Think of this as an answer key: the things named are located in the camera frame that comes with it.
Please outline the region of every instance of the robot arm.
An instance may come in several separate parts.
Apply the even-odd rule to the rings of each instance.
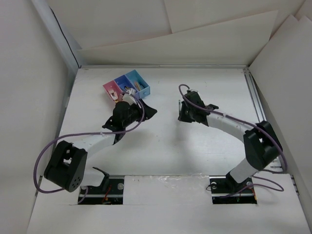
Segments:
[[[196,91],[189,90],[185,98],[193,104],[207,110],[213,111],[218,109],[217,106],[212,104],[205,106]],[[246,180],[250,176],[263,170],[278,156],[276,147],[274,147],[271,141],[257,129],[226,118],[226,114],[222,116],[209,113],[183,101],[178,120],[183,122],[199,122],[209,127],[218,128],[244,143],[246,158],[226,174],[225,184],[228,189],[233,192],[244,187],[246,185]],[[265,130],[280,146],[275,132],[268,122],[263,121],[256,125]]]
[[[157,110],[146,105],[141,99],[140,102],[144,108],[143,121],[157,113]],[[142,115],[143,110],[140,106],[125,94],[123,101],[116,104],[113,115],[100,130],[113,133],[92,135],[72,143],[59,142],[44,171],[44,177],[69,192],[87,185],[107,189],[105,186],[109,174],[99,168],[85,172],[86,161],[103,148],[118,143],[125,135],[126,127],[135,121],[139,122]]]

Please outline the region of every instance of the storage box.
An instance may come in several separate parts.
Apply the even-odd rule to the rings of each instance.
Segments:
[[[106,92],[114,102],[118,102],[118,98],[122,92],[133,88],[136,91],[136,98],[141,99],[151,94],[151,88],[140,74],[133,70],[103,85]]]

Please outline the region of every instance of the blue compartment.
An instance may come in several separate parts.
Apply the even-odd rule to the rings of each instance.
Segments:
[[[146,81],[140,76],[140,74],[133,70],[126,74],[126,77],[131,81],[132,86],[137,90],[138,98],[144,98],[151,94],[151,87],[146,83]]]
[[[122,76],[116,78],[114,81],[117,83],[117,85],[119,86],[119,88],[123,92],[127,91],[126,87],[135,89],[136,90],[135,96],[136,96],[136,98],[139,98],[139,94],[137,93],[137,89],[133,86],[133,84],[129,81],[129,79],[125,75],[122,75]]]

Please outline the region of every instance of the white table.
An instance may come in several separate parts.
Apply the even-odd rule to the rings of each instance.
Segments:
[[[130,67],[80,69],[61,135],[97,131],[114,107],[102,85],[131,70]],[[262,173],[280,182],[286,191],[255,188],[258,205],[213,205],[210,194],[204,190],[204,184],[209,183],[205,175],[225,175],[244,158],[244,147],[220,130],[178,122],[181,97],[177,87],[188,84],[199,91],[205,104],[218,105],[228,114],[258,122],[242,69],[159,67],[137,71],[151,87],[151,95],[144,101],[158,113],[87,162],[87,168],[97,166],[111,175],[135,175],[125,180],[127,205],[73,205],[77,203],[78,191],[39,194],[29,234],[309,233],[289,175]],[[176,187],[161,182],[162,177],[142,175],[190,175],[192,179],[185,180],[182,187],[194,189],[177,193]],[[196,176],[198,186],[194,185]],[[139,180],[133,183],[136,178],[141,178],[139,184]],[[43,179],[41,187],[57,186]],[[162,196],[151,196],[158,189],[163,191]],[[186,202],[185,198],[194,193],[197,199]]]

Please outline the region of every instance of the pink compartment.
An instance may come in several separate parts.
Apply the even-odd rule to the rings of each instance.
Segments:
[[[117,96],[119,97],[120,94],[122,93],[121,89],[119,88],[119,86],[116,84],[116,82],[114,80],[106,83],[103,85],[104,89],[106,90],[107,94],[109,95],[109,97],[112,99],[112,97],[109,94],[110,90],[114,90],[117,93]]]

